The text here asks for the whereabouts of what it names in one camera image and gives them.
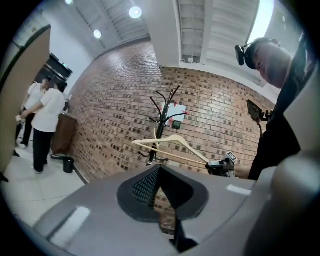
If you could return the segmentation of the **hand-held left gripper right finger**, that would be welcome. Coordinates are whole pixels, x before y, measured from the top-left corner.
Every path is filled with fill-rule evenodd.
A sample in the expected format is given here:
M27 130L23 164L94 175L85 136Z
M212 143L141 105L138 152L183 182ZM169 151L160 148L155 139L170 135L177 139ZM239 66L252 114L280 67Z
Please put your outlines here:
M252 180L160 165L160 228L200 244L240 208L254 185Z

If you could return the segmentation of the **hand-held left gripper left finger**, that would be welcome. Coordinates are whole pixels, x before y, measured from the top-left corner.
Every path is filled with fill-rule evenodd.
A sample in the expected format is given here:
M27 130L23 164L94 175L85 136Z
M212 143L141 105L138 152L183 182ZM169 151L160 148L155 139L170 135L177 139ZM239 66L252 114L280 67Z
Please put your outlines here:
M34 225L46 239L64 226L80 208L90 214L77 232L63 230L60 244L74 256L176 256L177 251L162 233L159 223L136 221L120 207L117 191L126 180L137 176L146 166L96 179L50 208Z

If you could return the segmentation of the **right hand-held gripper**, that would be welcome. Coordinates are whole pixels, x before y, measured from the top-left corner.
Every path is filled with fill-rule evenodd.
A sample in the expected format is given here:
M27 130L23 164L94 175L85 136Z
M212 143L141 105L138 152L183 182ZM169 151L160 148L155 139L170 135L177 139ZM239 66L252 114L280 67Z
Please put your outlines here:
M210 175L234 177L236 160L236 156L231 151L228 151L224 159L207 162L205 167L208 168Z

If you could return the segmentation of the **light wooden hanger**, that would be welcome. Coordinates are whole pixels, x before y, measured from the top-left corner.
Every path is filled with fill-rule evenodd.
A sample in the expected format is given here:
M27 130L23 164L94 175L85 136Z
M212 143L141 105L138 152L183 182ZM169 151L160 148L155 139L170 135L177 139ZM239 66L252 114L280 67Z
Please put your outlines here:
M157 139L157 130L156 130L155 127L153 128L152 134L153 134L153 138L154 138L154 139ZM159 147L160 147L160 144L159 144L158 142L153 143L152 145L153 145L153 147L155 147L157 150L158 150Z
M159 150L157 148L157 146L156 146L156 144L172 143L172 142L180 143L182 146L186 147L192 154L194 154L196 157L201 159L201 161L197 161L197 160L194 160L194 159L191 159L191 158L182 157L182 156L179 156L179 155L176 155L176 154L172 154L172 153L169 153L169 152L166 152L166 151L162 151L162 150ZM209 159L207 159L205 156L203 156L198 151L193 149L187 143L187 141L180 135L171 135L171 136L166 137L166 138L137 139L137 140L134 140L132 143L135 144L135 145L138 145L140 147L149 149L149 150L151 150L153 152L161 153L163 155L171 156L173 158L181 159L181 160L184 160L184 161L187 161L187 162L193 162L193 163L196 163L196 164L199 164L199 165L205 165L205 164L210 162Z

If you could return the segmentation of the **black coat rack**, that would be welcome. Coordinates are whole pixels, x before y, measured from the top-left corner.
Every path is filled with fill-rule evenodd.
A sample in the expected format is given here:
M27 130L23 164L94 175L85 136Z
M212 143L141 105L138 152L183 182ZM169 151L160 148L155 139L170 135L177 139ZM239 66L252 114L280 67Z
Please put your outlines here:
M156 136L157 136L157 139L161 139L162 138L162 135L163 135L163 132L164 132L164 129L165 127L171 127L172 128L172 125L166 125L166 122L169 118L166 118L167 116L167 110L169 108L169 105L171 103L176 103L173 98L175 96L175 94L177 93L178 89L180 88L181 86L178 85L177 88L175 90L171 90L170 91L170 94L169 94L169 97L168 99L166 99L166 97L159 91L156 91L155 93L160 95L163 99L164 99L164 103L163 103L163 106L159 106L156 101L153 99L152 96L150 96L150 99L152 100L153 104L156 106L158 112L159 112L159 117L158 119L154 119L153 117L149 117L149 119L154 122L154 123L157 123L158 124L158 127L156 129Z

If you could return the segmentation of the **black waste bin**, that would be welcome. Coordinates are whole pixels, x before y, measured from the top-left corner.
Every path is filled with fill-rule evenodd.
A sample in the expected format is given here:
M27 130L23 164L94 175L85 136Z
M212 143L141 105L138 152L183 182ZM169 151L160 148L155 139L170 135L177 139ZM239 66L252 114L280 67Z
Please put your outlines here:
M72 174L74 171L74 159L72 157L63 158L63 171L66 174Z

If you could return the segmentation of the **black body-worn monitor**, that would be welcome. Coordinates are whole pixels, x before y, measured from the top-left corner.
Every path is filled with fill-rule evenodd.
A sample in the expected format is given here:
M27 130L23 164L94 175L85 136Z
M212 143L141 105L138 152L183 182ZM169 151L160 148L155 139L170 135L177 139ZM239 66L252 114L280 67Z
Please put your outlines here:
M261 122L262 109L249 99L247 100L247 111L253 121L257 124Z

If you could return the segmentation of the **white paper with red tape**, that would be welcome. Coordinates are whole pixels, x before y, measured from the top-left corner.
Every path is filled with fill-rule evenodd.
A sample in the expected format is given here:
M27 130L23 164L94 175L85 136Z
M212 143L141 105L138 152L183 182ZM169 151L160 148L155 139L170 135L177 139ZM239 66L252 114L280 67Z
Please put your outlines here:
M186 114L186 106L172 102L167 110L166 118L168 118L168 120L165 124L167 126L171 126L173 121L178 121L182 123Z

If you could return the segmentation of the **person's black shirt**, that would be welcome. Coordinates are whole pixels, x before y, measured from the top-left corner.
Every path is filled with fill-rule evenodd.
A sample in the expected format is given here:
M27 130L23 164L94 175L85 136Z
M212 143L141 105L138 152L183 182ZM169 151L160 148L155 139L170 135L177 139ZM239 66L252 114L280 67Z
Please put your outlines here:
M251 58L251 44L245 51L244 60L250 69L256 70ZM283 88L280 89L273 114L259 140L256 157L248 173L249 180L258 180L264 169L277 166L284 159L301 150L284 113L304 89L317 60L311 41L302 34L289 74Z

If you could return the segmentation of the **brown wooden cabinet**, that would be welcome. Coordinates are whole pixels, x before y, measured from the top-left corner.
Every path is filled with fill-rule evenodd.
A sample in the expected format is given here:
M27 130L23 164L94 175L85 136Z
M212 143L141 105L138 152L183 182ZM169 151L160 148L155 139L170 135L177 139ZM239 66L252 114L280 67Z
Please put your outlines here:
M51 142L52 159L60 159L68 154L73 136L76 132L77 120L68 113L59 115L56 132Z

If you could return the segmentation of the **brown partition panel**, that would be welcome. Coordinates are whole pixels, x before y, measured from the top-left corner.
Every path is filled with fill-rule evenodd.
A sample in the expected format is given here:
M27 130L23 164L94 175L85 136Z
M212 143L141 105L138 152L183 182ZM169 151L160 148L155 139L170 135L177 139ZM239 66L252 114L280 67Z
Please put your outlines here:
M0 80L0 173L15 149L16 116L29 86L50 58L51 26L38 30L15 55Z

